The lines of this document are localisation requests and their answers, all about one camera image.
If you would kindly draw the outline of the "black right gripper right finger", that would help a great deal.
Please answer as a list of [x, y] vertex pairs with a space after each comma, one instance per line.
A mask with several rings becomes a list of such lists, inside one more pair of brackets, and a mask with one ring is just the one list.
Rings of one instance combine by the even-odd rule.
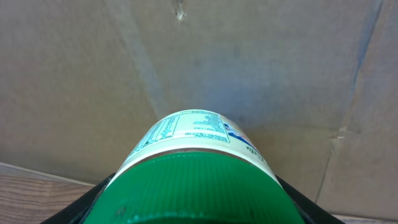
[[306, 224], [345, 224], [319, 207], [315, 202], [304, 196], [304, 194], [293, 188], [279, 176], [276, 176], [276, 178], [298, 208], [299, 214]]

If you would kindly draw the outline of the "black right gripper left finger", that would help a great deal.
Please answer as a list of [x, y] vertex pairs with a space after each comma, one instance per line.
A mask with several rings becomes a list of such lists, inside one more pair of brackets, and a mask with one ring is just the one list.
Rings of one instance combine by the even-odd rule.
[[70, 205], [44, 220], [40, 224], [80, 224], [83, 223], [91, 212], [95, 202], [114, 177], [115, 173], [109, 175], [87, 193], [72, 202]]

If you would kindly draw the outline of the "green lid white jar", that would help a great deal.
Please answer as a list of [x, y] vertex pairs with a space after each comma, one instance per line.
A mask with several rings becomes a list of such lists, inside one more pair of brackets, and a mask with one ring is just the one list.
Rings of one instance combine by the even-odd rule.
[[127, 156], [85, 223], [303, 223], [239, 126], [207, 110], [170, 114]]

